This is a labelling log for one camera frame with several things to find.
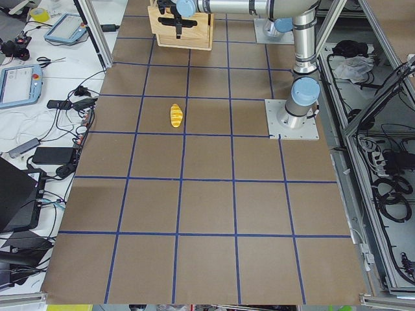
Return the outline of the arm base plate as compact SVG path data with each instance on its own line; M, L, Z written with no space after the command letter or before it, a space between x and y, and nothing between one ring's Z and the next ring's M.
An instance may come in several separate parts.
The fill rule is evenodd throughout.
M275 21L269 19L254 19L256 43L293 45L292 18L280 18Z
M269 139L291 141L319 140L313 110L309 109L307 115L303 117L294 117L286 111L285 103L286 100L281 99L265 100Z

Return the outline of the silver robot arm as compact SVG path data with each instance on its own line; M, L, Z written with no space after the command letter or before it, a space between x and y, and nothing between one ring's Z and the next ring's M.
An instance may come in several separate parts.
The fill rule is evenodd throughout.
M276 38L293 30L293 21L291 17L268 19L263 27L266 36Z
M270 21L291 18L294 37L294 72L299 76L292 84L289 98L277 112L278 122L291 129L301 128L308 119L308 112L317 101L320 87L307 75L316 67L316 9L318 1L158 1L159 11L169 8L173 14L172 25L176 37L188 18L196 13L264 15Z

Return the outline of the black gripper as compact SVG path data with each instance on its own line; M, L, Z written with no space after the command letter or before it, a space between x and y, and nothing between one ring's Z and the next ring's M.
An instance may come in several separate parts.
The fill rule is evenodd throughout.
M175 16L176 39L182 35L182 17L177 10L176 1L168 1L169 12Z

